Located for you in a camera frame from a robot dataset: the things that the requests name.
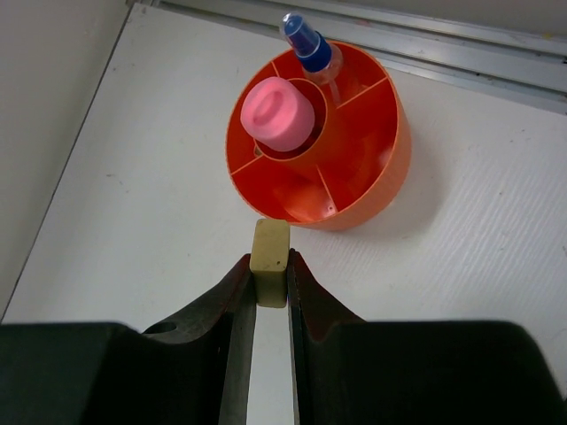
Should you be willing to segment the blue spray bottle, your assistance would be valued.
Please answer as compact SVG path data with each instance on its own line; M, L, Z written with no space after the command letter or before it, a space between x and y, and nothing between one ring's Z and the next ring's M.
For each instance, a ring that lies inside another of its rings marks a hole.
M344 68L340 48L328 42L298 12L288 12L282 17L280 34L291 46L306 78L319 87L327 87L335 105L340 105L338 77Z

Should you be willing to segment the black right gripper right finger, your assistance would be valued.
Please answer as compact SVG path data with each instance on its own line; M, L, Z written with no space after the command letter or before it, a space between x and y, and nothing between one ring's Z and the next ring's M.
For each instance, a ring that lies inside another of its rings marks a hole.
M298 424L563 424L535 340L508 321L365 321L292 251L286 269Z

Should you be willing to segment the yellow eraser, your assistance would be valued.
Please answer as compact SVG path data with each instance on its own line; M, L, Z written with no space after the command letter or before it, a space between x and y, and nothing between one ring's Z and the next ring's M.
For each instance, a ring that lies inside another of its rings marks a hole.
M284 308L287 304L286 268L290 240L290 226L285 220L257 221L249 267L259 306Z

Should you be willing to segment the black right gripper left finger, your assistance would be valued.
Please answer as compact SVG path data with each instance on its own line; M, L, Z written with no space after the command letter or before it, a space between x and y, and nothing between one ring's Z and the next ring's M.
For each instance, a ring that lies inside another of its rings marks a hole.
M144 332L110 322L2 326L2 423L245 423L256 319L248 263Z

